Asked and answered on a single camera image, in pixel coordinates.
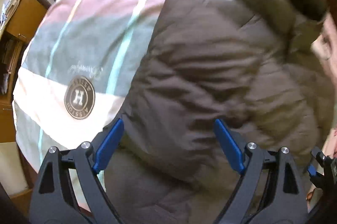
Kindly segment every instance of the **wooden furniture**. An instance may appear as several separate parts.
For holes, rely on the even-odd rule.
[[[14,126],[12,100],[13,90],[17,79],[17,71],[21,65],[22,54],[30,40],[35,35],[35,32],[40,25],[47,9],[41,5],[37,0],[20,0],[17,8],[8,18],[5,28],[0,32],[0,56],[5,56],[6,62],[1,61],[2,67],[6,67],[8,74],[7,92],[0,94],[0,143],[2,145],[12,145],[16,141],[16,130]],[[11,42],[11,46],[1,46]],[[20,157],[20,150],[11,149],[13,161],[20,166],[19,175],[23,176],[22,192],[10,195],[11,200],[16,207],[24,214],[28,215],[30,198],[32,193],[32,183],[29,179],[29,174],[25,166],[23,166],[22,156]]]

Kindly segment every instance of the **round logo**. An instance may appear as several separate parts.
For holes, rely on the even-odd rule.
[[[95,104],[95,90],[91,82],[83,76],[73,78],[65,93],[64,104],[73,118],[82,120],[88,117]]]

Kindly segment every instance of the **white panel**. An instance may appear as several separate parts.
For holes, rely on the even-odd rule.
[[[0,143],[0,182],[8,195],[28,189],[16,143]]]

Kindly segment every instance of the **brown garment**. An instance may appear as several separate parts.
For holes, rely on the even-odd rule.
[[[322,146],[334,89],[310,51],[323,0],[166,0],[116,118],[105,172],[126,223],[212,223],[238,179],[212,131],[289,147],[300,171]]]

